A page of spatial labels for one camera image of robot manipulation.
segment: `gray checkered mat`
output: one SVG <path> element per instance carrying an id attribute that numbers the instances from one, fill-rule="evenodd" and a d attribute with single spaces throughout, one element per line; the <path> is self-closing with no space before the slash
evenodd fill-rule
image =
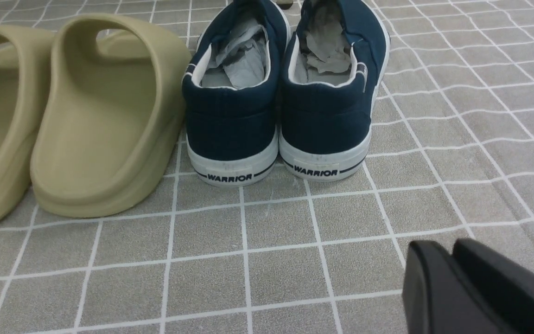
<path id="1" fill-rule="evenodd" d="M 398 334 L 412 239 L 475 237 L 534 271 L 534 0 L 367 2 L 392 51 L 363 169 L 213 188 L 181 137 L 116 216 L 68 220 L 29 191 L 0 222 L 0 333 Z M 193 48 L 226 3 L 0 0 L 0 23 L 120 13 Z"/>

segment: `navy blue sneaker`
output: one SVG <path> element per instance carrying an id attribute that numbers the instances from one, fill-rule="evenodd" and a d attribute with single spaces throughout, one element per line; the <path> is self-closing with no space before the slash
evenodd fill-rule
<path id="1" fill-rule="evenodd" d="M 189 158 L 205 182 L 246 186 L 273 168 L 275 95 L 290 38 L 271 0 L 234 0 L 199 38 L 183 95 Z"/>
<path id="2" fill-rule="evenodd" d="M 361 0 L 305 0 L 282 61 L 280 154 L 294 175 L 341 180 L 358 170 L 389 48 Z"/>

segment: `shoe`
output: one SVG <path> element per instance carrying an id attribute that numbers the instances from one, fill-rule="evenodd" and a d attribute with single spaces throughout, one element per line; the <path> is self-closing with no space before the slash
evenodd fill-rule
<path id="1" fill-rule="evenodd" d="M 368 153 L 390 42 L 361 0 L 306 0 L 282 61 L 280 154 L 309 180 L 341 180 Z"/>
<path id="2" fill-rule="evenodd" d="M 534 333 L 505 321 L 435 241 L 409 243 L 402 297 L 409 334 Z"/>
<path id="3" fill-rule="evenodd" d="M 97 40 L 107 29 L 120 31 Z M 178 36 L 138 19 L 97 13 L 63 26 L 32 154 L 40 207 L 102 217 L 153 192 L 184 121 L 181 79 L 190 59 Z"/>
<path id="4" fill-rule="evenodd" d="M 294 0 L 275 0 L 275 3 L 281 9 L 290 9 L 294 5 Z"/>
<path id="5" fill-rule="evenodd" d="M 0 26 L 0 219 L 30 184 L 30 154 L 51 80 L 53 32 Z"/>
<path id="6" fill-rule="evenodd" d="M 534 333 L 534 273 L 473 239 L 458 239 L 452 257 L 484 300 L 520 333 Z"/>
<path id="7" fill-rule="evenodd" d="M 290 36 L 271 0 L 234 0 L 199 38 L 183 95 L 187 152 L 208 184 L 246 186 L 273 168 L 275 95 Z"/>

